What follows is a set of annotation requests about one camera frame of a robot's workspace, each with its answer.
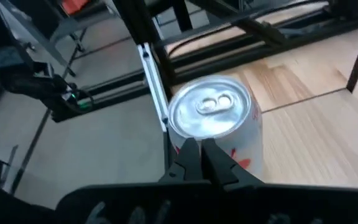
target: pull tab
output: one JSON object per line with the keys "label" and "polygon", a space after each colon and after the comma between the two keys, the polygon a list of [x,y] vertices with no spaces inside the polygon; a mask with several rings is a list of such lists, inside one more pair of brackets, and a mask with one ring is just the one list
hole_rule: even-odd
{"label": "pull tab", "polygon": [[233,97],[228,93],[207,97],[196,105],[200,114],[213,114],[226,111],[233,106]]}

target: wooden surface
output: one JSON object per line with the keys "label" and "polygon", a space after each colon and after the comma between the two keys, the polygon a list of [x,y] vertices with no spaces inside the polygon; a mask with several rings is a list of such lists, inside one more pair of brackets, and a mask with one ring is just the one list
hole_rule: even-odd
{"label": "wooden surface", "polygon": [[[278,22],[317,7],[321,4],[279,12],[262,20]],[[177,54],[243,33],[235,27],[186,45]],[[355,30],[217,73],[240,80],[254,92],[262,111],[268,111],[344,88],[357,51],[358,30]]]}
{"label": "wooden surface", "polygon": [[347,90],[263,114],[264,181],[358,187],[358,100]]}

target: gray floor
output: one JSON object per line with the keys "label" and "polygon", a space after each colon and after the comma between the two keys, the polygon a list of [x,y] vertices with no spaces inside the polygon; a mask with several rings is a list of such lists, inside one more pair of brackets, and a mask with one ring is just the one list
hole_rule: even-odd
{"label": "gray floor", "polygon": [[[172,11],[159,18],[169,20]],[[205,12],[191,17],[195,27],[208,23]],[[165,37],[179,34],[176,22],[162,27]],[[92,50],[129,36],[120,19],[90,27],[83,43]],[[58,43],[68,58],[74,45],[70,39]],[[48,58],[39,49],[35,58]],[[63,67],[52,61],[55,71]],[[120,42],[76,60],[68,77],[78,86],[103,82],[141,68],[135,43]],[[19,145],[14,171],[19,168],[34,137],[45,106],[26,96],[6,93],[0,101],[0,159],[6,161]],[[162,132],[149,95],[110,106],[77,118],[54,123],[48,120],[19,184],[16,197],[54,208],[68,192],[92,184],[153,182],[163,174]],[[10,174],[11,182],[14,172]]]}

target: aluminum can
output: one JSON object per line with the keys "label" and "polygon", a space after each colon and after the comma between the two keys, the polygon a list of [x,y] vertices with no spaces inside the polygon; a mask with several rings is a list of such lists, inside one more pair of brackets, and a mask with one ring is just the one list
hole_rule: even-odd
{"label": "aluminum can", "polygon": [[179,89],[168,107],[168,132],[177,150],[187,138],[213,138],[241,167],[261,177],[262,116],[252,93],[223,75],[193,80]]}

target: can lid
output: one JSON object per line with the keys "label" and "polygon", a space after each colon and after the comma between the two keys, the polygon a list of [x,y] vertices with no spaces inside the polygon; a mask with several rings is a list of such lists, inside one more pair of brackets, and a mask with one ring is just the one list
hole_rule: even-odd
{"label": "can lid", "polygon": [[185,138],[218,138],[237,129],[249,114],[251,98],[237,80],[211,75],[187,83],[168,108],[170,126]]}

